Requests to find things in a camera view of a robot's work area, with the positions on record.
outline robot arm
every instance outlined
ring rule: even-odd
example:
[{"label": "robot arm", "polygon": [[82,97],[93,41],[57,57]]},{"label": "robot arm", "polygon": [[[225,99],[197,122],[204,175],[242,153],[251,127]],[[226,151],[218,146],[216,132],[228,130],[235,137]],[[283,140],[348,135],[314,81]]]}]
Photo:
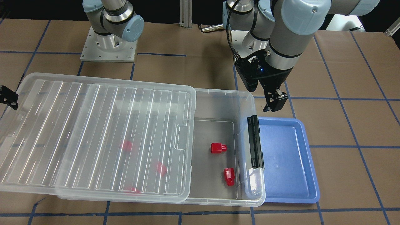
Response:
[{"label": "robot arm", "polygon": [[142,34],[144,20],[127,0],[83,0],[82,5],[104,50],[118,47],[114,35],[134,42]]},{"label": "robot arm", "polygon": [[248,91],[258,82],[267,99],[264,112],[282,109],[287,94],[281,84],[296,65],[314,33],[328,13],[364,15],[379,0],[228,0],[224,3],[224,25],[249,30],[243,43],[252,53],[239,57],[235,67]]}]

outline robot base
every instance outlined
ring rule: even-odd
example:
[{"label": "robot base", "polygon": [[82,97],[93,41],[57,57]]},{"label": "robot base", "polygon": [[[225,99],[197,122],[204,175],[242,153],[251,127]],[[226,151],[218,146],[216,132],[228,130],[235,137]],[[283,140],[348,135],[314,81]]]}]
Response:
[{"label": "robot base", "polygon": [[97,46],[96,33],[90,27],[80,59],[89,62],[134,62],[138,41],[125,42],[121,49],[105,52]]}]

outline bin handle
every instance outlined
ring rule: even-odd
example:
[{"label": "bin handle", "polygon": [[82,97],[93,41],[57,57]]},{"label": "bin handle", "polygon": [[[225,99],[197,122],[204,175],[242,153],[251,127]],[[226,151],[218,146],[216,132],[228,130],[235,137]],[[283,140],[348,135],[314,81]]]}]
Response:
[{"label": "bin handle", "polygon": [[249,129],[251,165],[254,169],[260,167],[264,169],[264,158],[260,143],[260,124],[257,115],[247,117],[247,125]]}]

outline blue tape line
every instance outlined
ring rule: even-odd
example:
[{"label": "blue tape line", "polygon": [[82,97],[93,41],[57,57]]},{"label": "blue tape line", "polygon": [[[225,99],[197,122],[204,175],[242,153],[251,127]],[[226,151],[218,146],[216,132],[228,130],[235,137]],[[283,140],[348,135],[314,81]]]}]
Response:
[{"label": "blue tape line", "polygon": [[360,145],[362,149],[400,149],[400,146],[368,146],[368,145]]},{"label": "blue tape line", "polygon": [[8,108],[8,107],[6,107],[6,108],[4,109],[4,111],[3,111],[3,113],[1,114],[0,120],[1,120],[1,118],[3,118],[4,113],[6,113],[7,108]]},{"label": "blue tape line", "polygon": [[294,210],[255,210],[254,214],[279,214],[279,213],[317,213],[317,209],[294,209]]},{"label": "blue tape line", "polygon": [[323,213],[382,211],[382,208],[321,209]]},{"label": "blue tape line", "polygon": [[138,53],[138,55],[181,56],[181,57],[186,57],[186,55],[180,55],[180,54],[161,54],[161,53],[151,53],[151,52],[141,52],[141,53]]},{"label": "blue tape line", "polygon": [[80,76],[80,73],[82,72],[82,67],[83,67],[83,61],[80,63],[80,67],[79,67],[79,70],[78,70],[78,76]]},{"label": "blue tape line", "polygon": [[182,225],[182,212],[179,212],[178,225]]},{"label": "blue tape line", "polygon": [[29,53],[32,54],[34,52],[22,52],[22,51],[0,51],[0,53]]},{"label": "blue tape line", "polygon": [[32,220],[33,220],[33,216],[34,216],[35,211],[36,211],[36,207],[38,206],[38,204],[39,204],[43,199],[45,199],[45,198],[42,198],[41,200],[37,201],[37,202],[33,205],[33,207],[32,207],[32,212],[30,213],[30,216],[29,216],[28,225],[31,225],[31,224],[32,224]]},{"label": "blue tape line", "polygon": [[22,79],[25,77],[25,74],[27,73],[27,71],[28,71],[28,69],[29,69],[29,66],[30,66],[30,64],[32,63],[33,58],[35,57],[35,54],[36,54],[36,52],[37,52],[38,49],[39,49],[40,43],[42,43],[44,34],[46,33],[47,28],[48,28],[49,25],[50,25],[50,21],[51,21],[51,20],[49,20],[49,21],[47,22],[47,25],[46,25],[46,27],[44,28],[43,34],[42,34],[42,36],[40,37],[40,40],[39,40],[39,42],[38,42],[38,45],[36,46],[35,51],[33,52],[32,57],[30,58],[29,63],[28,63],[28,65],[26,66],[26,68],[25,68],[25,70],[24,70],[24,73],[23,73],[22,76],[21,76],[21,79],[20,79],[20,82],[18,83],[17,89],[18,89],[18,87],[21,85]]},{"label": "blue tape line", "polygon": [[383,98],[340,98],[342,100],[361,100],[361,101],[400,101],[400,99],[397,98],[391,98],[391,99],[383,99]]},{"label": "blue tape line", "polygon": [[321,225],[324,225],[324,218],[322,217],[322,211],[321,211],[321,207],[320,207],[320,202],[317,201],[317,209],[318,209],[318,214],[320,215],[320,221],[321,221]]},{"label": "blue tape line", "polygon": [[254,216],[254,207],[250,207],[250,214],[251,214],[251,224],[256,225],[256,218]]},{"label": "blue tape line", "polygon": [[236,68],[235,65],[233,65],[233,78],[235,79],[235,88],[238,90],[238,79],[236,78]]},{"label": "blue tape line", "polygon": [[292,98],[290,96],[288,84],[286,83],[286,81],[284,83],[285,83],[286,92],[288,93],[288,99],[289,99],[289,103],[290,103],[290,108],[292,109],[293,118],[296,119],[296,113],[294,113],[294,107],[293,107],[293,103],[292,103]]},{"label": "blue tape line", "polygon": [[182,213],[182,215],[232,215],[232,214],[250,214],[250,211],[203,211],[203,212],[189,212]]},{"label": "blue tape line", "polygon": [[59,55],[63,55],[63,54],[66,54],[66,55],[80,55],[81,54],[80,52],[35,52],[35,51],[33,51],[33,52],[26,52],[26,51],[0,51],[0,53],[30,53],[30,54],[36,53],[36,54],[59,54]]},{"label": "blue tape line", "polygon": [[133,71],[135,70],[135,64],[132,64],[132,70],[130,71],[130,80],[133,80]]},{"label": "blue tape line", "polygon": [[363,154],[362,154],[361,148],[359,147],[359,143],[358,143],[358,141],[357,141],[356,134],[354,133],[353,127],[352,127],[352,125],[351,125],[351,123],[350,123],[350,120],[349,120],[349,118],[348,118],[348,116],[347,116],[347,113],[346,113],[346,110],[345,110],[345,108],[344,108],[343,102],[342,102],[342,100],[340,99],[340,95],[339,95],[339,92],[338,92],[338,90],[337,90],[337,88],[336,88],[335,82],[333,81],[332,75],[330,74],[330,71],[329,71],[329,68],[328,68],[328,64],[327,64],[326,61],[325,61],[325,57],[324,57],[324,55],[322,54],[320,45],[318,44],[318,41],[317,41],[317,39],[315,38],[315,36],[314,36],[314,40],[315,40],[315,43],[317,44],[318,50],[319,50],[319,52],[320,52],[320,54],[321,54],[322,60],[323,60],[323,62],[324,62],[324,64],[325,64],[326,70],[327,70],[327,72],[328,72],[329,78],[331,79],[331,82],[332,82],[332,84],[333,84],[333,88],[335,89],[336,95],[337,95],[338,98],[339,98],[340,105],[341,105],[342,110],[343,110],[343,113],[344,113],[344,115],[345,115],[345,117],[346,117],[347,123],[348,123],[348,125],[349,125],[349,127],[350,127],[351,133],[352,133],[352,135],[353,135],[353,137],[354,137],[354,141],[356,142],[356,145],[358,146],[358,151],[359,151],[359,153],[360,153],[362,162],[363,162],[363,164],[364,164],[365,170],[367,171],[368,177],[370,178],[370,182],[371,182],[371,184],[372,184],[372,187],[374,188],[376,197],[378,198],[378,201],[379,201],[380,207],[382,208],[382,212],[383,212],[383,214],[384,214],[384,216],[385,216],[386,222],[387,222],[388,225],[390,225],[389,218],[388,218],[388,216],[387,216],[387,214],[386,214],[386,211],[385,211],[385,208],[383,207],[383,204],[382,204],[382,200],[380,199],[378,190],[376,189],[375,184],[374,184],[374,180],[372,179],[371,173],[370,173],[370,171],[369,171],[369,169],[368,169],[368,166],[367,166],[367,163],[366,163],[366,161],[365,161],[365,159],[364,159],[364,156],[363,156]]},{"label": "blue tape line", "polygon": [[93,217],[93,216],[104,216],[105,213],[35,213],[34,217]]},{"label": "blue tape line", "polygon": [[36,54],[80,55],[80,52],[36,52]]},{"label": "blue tape line", "polygon": [[108,211],[110,210],[110,201],[107,202],[106,206],[106,212],[104,214],[104,220],[103,220],[103,225],[107,224],[107,216],[108,216]]},{"label": "blue tape line", "polygon": [[179,212],[121,212],[121,213],[108,213],[108,216],[176,216]]},{"label": "blue tape line", "polygon": [[324,97],[292,97],[292,99],[339,100],[339,98],[324,98]]},{"label": "blue tape line", "polygon": [[0,217],[29,217],[30,213],[0,213]]},{"label": "blue tape line", "polygon": [[393,114],[394,118],[396,119],[397,123],[400,125],[400,121],[399,121],[399,119],[397,118],[396,113],[394,113],[394,110],[393,110],[392,106],[390,105],[390,102],[387,100],[387,97],[386,97],[385,93],[383,92],[383,89],[382,89],[382,87],[380,86],[378,80],[376,79],[376,76],[375,76],[374,72],[372,71],[372,68],[371,68],[370,64],[368,63],[367,58],[365,58],[364,53],[362,52],[360,46],[358,45],[358,42],[357,42],[356,38],[354,37],[354,35],[353,35],[353,33],[352,33],[351,31],[350,31],[350,34],[351,34],[351,37],[353,38],[354,42],[356,43],[357,48],[358,48],[358,50],[360,51],[362,57],[364,58],[365,63],[366,63],[367,66],[368,66],[368,69],[371,71],[371,74],[372,74],[372,76],[374,77],[374,80],[375,80],[376,84],[378,85],[379,90],[381,91],[383,97],[384,97],[385,100],[386,100],[386,103],[388,104],[388,106],[389,106],[389,108],[390,108],[390,111],[392,111],[392,114]]},{"label": "blue tape line", "polygon": [[45,29],[44,29],[44,31],[43,31],[43,34],[42,34],[42,36],[41,36],[40,39],[39,39],[39,43],[38,43],[38,45],[37,45],[36,48],[35,48],[35,52],[38,51],[39,46],[40,46],[40,43],[42,43],[42,40],[43,40],[43,38],[44,38],[44,35],[46,34],[46,31],[47,31],[47,28],[48,28],[49,25],[50,25],[50,22],[51,22],[51,20],[49,20],[49,21],[47,22],[47,25],[46,25],[46,27],[45,27]]},{"label": "blue tape line", "polygon": [[359,153],[360,153],[360,156],[361,156],[362,162],[363,162],[363,164],[364,164],[364,166],[365,166],[365,169],[367,170],[368,177],[370,178],[372,187],[374,188],[374,191],[375,191],[376,197],[378,198],[380,207],[382,208],[382,212],[383,212],[383,215],[385,216],[386,222],[388,223],[388,225],[390,225],[388,215],[386,214],[386,210],[385,210],[385,208],[383,207],[382,200],[380,199],[378,190],[376,189],[374,180],[372,179],[371,173],[370,173],[370,171],[369,171],[369,169],[368,169],[367,162],[365,161],[365,158],[364,158],[364,155],[362,154],[361,148],[358,148],[358,151],[359,151]]}]

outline clear plastic storage bin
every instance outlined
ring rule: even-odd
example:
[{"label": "clear plastic storage bin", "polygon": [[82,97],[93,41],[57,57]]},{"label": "clear plastic storage bin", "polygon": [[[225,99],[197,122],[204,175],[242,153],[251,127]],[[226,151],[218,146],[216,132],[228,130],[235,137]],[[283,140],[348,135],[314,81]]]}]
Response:
[{"label": "clear plastic storage bin", "polygon": [[[0,190],[66,199],[258,206],[250,93],[34,73],[0,120]],[[210,144],[228,151],[211,154]],[[224,168],[235,169],[227,186]]]}]

